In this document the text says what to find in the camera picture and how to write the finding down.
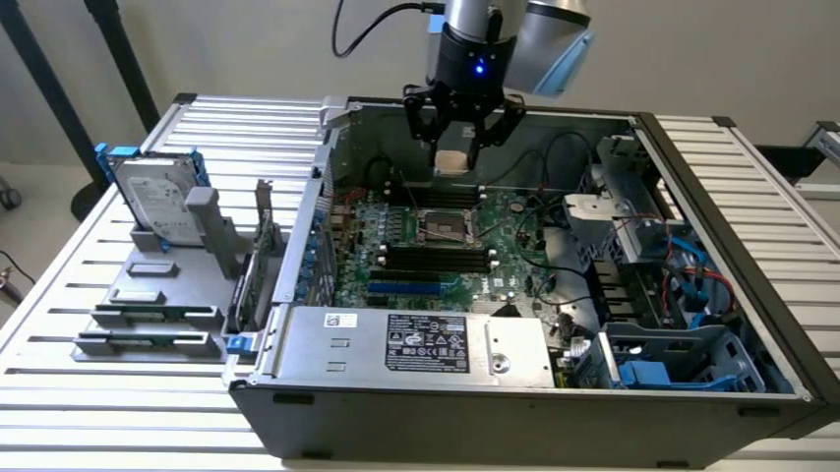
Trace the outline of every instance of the power supply label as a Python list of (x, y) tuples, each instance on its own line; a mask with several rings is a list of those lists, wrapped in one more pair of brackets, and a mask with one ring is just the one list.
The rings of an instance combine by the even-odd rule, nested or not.
[(389, 315), (385, 366), (391, 371), (470, 373), (464, 317)]

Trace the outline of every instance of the robotic arm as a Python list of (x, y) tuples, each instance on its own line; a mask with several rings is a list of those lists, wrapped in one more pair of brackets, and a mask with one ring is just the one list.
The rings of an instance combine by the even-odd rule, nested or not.
[[(427, 144), (429, 165), (434, 165), (437, 143), (453, 121), (476, 127), (468, 152), (470, 169), (482, 148), (504, 145), (525, 116), (522, 97), (505, 95), (505, 87), (549, 97), (564, 92), (592, 41), (584, 3), (448, 1), (445, 21), (431, 36), (426, 85), (403, 87), (409, 127), (414, 138)], [(409, 5), (395, 8), (409, 9)], [(427, 3), (418, 4), (417, 9), (434, 11)], [(351, 47), (383, 19), (381, 16)], [(423, 120), (421, 111), (429, 104), (434, 115)], [(501, 117), (489, 124), (488, 118), (500, 107)]]

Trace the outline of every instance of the green circuit board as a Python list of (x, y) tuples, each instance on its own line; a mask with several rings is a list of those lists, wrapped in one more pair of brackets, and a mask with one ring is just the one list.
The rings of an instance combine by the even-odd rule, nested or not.
[[(369, 193), (354, 203), (353, 218), (343, 220), (342, 229), (337, 231), (334, 228), (339, 267), (335, 305), (347, 308), (367, 306), (370, 273), (382, 268), (377, 265), (377, 256), (379, 245), (387, 241), (389, 245), (406, 248), (494, 249), (498, 260), (490, 273), (441, 272), (438, 295), (387, 295), (387, 308), (492, 313), (512, 301), (521, 312), (532, 312), (533, 291), (526, 289), (526, 278), (530, 276), (533, 284), (538, 285), (549, 272), (520, 258), (520, 254), (525, 254), (529, 259), (545, 262), (545, 251), (533, 249), (538, 229), (536, 217), (528, 218), (517, 240), (517, 228), (528, 211), (526, 198), (513, 192), (489, 192), (473, 209), (389, 206), (381, 195)], [(430, 236), (419, 226), (425, 222), (425, 227), (430, 227), (434, 218), (439, 221), (469, 220), (472, 235), (464, 241), (443, 238), (445, 233)], [(443, 224), (431, 227), (449, 229)]]

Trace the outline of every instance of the blue ram slot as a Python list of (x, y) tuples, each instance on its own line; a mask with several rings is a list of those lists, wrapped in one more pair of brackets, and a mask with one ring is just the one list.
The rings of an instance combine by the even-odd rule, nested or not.
[(371, 282), (367, 284), (370, 293), (393, 293), (398, 295), (441, 295), (439, 283), (391, 283)]

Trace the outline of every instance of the aluminum slotted table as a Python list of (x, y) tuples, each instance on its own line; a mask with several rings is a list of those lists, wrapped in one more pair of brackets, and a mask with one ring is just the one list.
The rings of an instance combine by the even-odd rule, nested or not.
[[(274, 219), (287, 230), (322, 141), (321, 109), (319, 102), (199, 95), (172, 105), (143, 148), (198, 147), (223, 214), (241, 227), (257, 224), (254, 187), (271, 179)], [(840, 373), (836, 236), (735, 128), (708, 118), (659, 120)], [(72, 338), (88, 328), (88, 311), (131, 252), (131, 225), (112, 187), (0, 331), (0, 469), (405, 469), (267, 455), (222, 384), (220, 365), (71, 359)], [(799, 441), (757, 442), (709, 470), (840, 470), (840, 423)]]

